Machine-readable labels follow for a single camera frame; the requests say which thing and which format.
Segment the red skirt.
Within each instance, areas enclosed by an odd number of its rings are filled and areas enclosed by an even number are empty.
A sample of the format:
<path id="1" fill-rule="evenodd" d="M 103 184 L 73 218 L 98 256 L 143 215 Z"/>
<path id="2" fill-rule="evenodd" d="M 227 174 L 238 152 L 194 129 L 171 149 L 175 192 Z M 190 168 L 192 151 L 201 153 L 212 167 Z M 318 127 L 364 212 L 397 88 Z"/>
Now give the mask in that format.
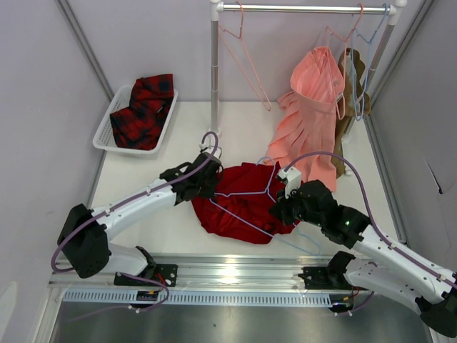
<path id="1" fill-rule="evenodd" d="M 276 179 L 276 174 L 280 169 L 279 164 L 275 164 L 275 167 L 275 176 L 271 182 L 270 193 L 276 200 L 276 194 L 283 190 L 284 185 Z M 263 191 L 272 169 L 272 164 L 256 166 L 256 164 L 247 162 L 224 169 L 222 179 L 216 185 L 215 193 Z M 273 206 L 273 203 L 266 195 L 225 198 L 214 194 L 211 199 L 272 235 L 290 234 L 296 226 L 295 224 L 284 226 L 278 219 L 269 214 L 268 210 Z M 191 201 L 194 212 L 206 232 L 252 244 L 268 244 L 272 240 L 272 238 L 213 205 L 210 202 L 211 199 L 195 198 Z"/>

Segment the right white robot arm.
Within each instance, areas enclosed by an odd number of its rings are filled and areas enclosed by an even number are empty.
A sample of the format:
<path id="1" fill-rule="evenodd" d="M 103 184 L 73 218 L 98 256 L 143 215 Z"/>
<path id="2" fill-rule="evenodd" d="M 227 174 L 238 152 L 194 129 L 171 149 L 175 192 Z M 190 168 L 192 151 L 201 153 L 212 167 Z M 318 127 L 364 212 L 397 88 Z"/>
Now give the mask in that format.
<path id="1" fill-rule="evenodd" d="M 316 225 L 346 248 L 326 266 L 332 287 L 371 290 L 408 307 L 435 332 L 456 337 L 456 273 L 388 238 L 365 214 L 338 204 L 322 182 L 306 182 L 289 196 L 279 192 L 269 212 L 283 224 Z"/>

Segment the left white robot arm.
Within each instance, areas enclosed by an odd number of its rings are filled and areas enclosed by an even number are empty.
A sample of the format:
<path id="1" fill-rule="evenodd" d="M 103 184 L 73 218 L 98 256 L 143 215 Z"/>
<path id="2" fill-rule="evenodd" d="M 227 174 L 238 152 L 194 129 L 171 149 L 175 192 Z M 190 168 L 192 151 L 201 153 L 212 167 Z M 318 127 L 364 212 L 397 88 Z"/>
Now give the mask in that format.
<path id="1" fill-rule="evenodd" d="M 143 247 L 123 247 L 114 244 L 113 239 L 158 210 L 198 196 L 212 197 L 221 167 L 217 157 L 201 152 L 193 162 L 167 169 L 138 193 L 122 200 L 95 209 L 76 205 L 69 211 L 57 240 L 58 251 L 82 279 L 117 272 L 129 274 L 138 285 L 150 284 L 155 277 L 154 258 Z"/>

